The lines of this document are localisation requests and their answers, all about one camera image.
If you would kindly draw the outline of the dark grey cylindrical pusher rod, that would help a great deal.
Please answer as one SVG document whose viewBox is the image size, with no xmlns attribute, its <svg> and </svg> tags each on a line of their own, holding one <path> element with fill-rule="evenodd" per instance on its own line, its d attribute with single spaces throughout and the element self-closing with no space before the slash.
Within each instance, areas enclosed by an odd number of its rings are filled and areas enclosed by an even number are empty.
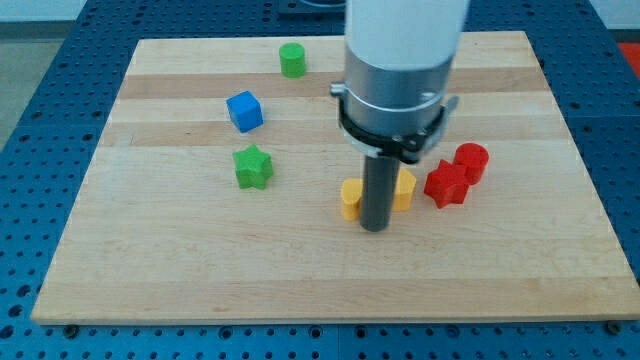
<svg viewBox="0 0 640 360">
<path fill-rule="evenodd" d="M 396 158 L 365 158 L 360 215 L 365 230 L 380 232 L 389 225 L 398 171 Z"/>
</svg>

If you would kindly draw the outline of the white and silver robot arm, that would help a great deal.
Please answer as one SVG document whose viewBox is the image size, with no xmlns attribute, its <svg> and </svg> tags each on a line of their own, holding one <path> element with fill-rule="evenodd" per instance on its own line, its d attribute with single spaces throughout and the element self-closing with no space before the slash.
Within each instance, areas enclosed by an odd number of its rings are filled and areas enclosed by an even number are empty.
<svg viewBox="0 0 640 360">
<path fill-rule="evenodd" d="M 442 138 L 447 84 L 468 0 L 349 0 L 343 79 L 330 87 L 345 139 L 364 155 L 359 222 L 390 222 L 399 167 Z"/>
</svg>

